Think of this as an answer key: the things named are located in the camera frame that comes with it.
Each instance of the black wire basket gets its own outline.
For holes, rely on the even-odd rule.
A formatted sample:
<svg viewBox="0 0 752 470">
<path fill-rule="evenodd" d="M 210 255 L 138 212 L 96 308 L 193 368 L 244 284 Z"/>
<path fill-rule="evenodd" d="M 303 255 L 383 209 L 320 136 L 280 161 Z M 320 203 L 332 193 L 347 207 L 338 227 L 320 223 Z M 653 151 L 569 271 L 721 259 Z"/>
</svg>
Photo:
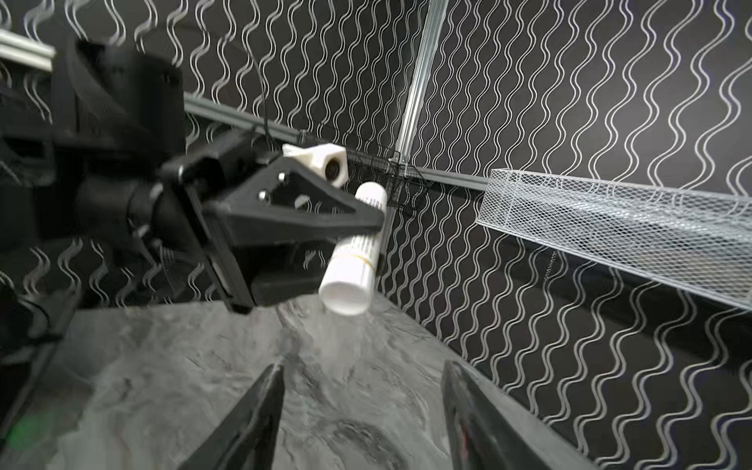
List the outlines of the black wire basket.
<svg viewBox="0 0 752 470">
<path fill-rule="evenodd" d="M 347 151 L 347 169 L 349 181 L 342 187 L 344 191 L 355 194 L 358 187 L 366 181 L 379 183 L 387 190 L 388 205 L 403 211 L 417 208 L 431 182 L 412 164 L 400 163 L 400 153 L 394 147 L 384 147 L 373 140 L 366 140 L 358 135 L 339 131 L 321 123 L 297 123 L 302 129 L 298 145 L 333 143 L 341 145 Z"/>
</svg>

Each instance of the gray marble surface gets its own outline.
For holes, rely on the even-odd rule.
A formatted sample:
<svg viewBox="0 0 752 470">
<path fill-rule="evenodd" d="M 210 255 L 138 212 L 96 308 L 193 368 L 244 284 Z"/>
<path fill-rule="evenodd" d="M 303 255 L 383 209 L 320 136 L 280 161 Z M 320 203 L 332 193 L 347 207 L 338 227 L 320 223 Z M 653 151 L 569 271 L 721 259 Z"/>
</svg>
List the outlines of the gray marble surface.
<svg viewBox="0 0 752 470">
<path fill-rule="evenodd" d="M 285 365 L 274 468 L 451 468 L 448 347 L 378 296 L 360 317 L 316 296 L 80 311 L 0 468 L 176 468 L 270 363 Z M 594 468 L 467 366 L 551 468 Z"/>
</svg>

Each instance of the metal mesh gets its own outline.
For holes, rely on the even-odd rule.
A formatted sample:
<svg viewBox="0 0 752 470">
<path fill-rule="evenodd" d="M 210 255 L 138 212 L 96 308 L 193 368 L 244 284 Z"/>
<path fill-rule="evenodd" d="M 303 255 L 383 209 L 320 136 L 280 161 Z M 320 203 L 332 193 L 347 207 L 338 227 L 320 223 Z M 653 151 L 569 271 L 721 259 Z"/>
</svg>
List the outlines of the metal mesh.
<svg viewBox="0 0 752 470">
<path fill-rule="evenodd" d="M 478 223 L 752 308 L 752 198 L 494 170 Z"/>
</svg>

